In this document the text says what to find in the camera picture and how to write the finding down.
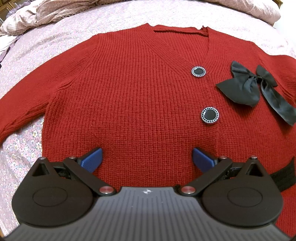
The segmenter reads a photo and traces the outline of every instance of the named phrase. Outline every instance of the black button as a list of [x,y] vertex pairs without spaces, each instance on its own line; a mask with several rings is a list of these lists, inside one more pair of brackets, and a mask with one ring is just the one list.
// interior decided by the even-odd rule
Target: black button
[[207,124],[214,124],[219,119],[219,112],[214,107],[206,107],[201,114],[203,122]]
[[201,66],[196,66],[191,70],[191,73],[195,76],[195,77],[203,77],[206,73],[205,69]]

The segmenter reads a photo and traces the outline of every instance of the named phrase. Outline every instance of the bow knot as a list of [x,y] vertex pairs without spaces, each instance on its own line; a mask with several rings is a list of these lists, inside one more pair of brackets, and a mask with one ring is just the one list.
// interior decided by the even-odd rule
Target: bow knot
[[275,89],[277,83],[271,73],[258,65],[256,74],[240,63],[233,61],[231,72],[234,78],[225,80],[216,86],[233,102],[256,106],[259,102],[260,91],[269,105],[289,124],[296,122],[296,109],[291,106]]

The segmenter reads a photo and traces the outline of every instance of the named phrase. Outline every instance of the black rounded motor cover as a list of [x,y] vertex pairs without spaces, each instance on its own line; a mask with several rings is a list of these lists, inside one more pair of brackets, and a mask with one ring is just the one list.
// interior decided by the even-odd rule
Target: black rounded motor cover
[[218,221],[257,227],[276,221],[283,198],[271,178],[244,175],[210,185],[202,195],[202,204]]
[[79,181],[59,177],[53,168],[49,168],[46,175],[32,175],[41,162],[47,167],[50,165],[48,160],[37,160],[12,198],[18,221],[53,227],[71,223],[86,214],[93,202],[91,190]]

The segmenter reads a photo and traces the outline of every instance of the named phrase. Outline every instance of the white crosshair logo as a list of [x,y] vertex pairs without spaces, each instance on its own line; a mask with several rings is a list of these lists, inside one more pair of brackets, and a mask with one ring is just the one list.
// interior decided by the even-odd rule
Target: white crosshair logo
[[146,190],[143,191],[143,193],[145,193],[145,194],[149,194],[149,193],[152,193],[152,191],[149,190],[149,189],[146,189]]

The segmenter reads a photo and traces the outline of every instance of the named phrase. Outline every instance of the blue gripper pad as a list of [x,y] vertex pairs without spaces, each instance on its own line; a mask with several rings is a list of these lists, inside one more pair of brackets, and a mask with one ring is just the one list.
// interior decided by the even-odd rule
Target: blue gripper pad
[[215,157],[210,157],[197,148],[193,149],[192,160],[195,166],[203,173],[207,172],[217,164]]
[[81,161],[81,166],[88,170],[89,172],[93,173],[97,167],[102,163],[103,161],[103,150],[102,148],[97,149],[93,153],[91,153],[89,156],[84,158]]

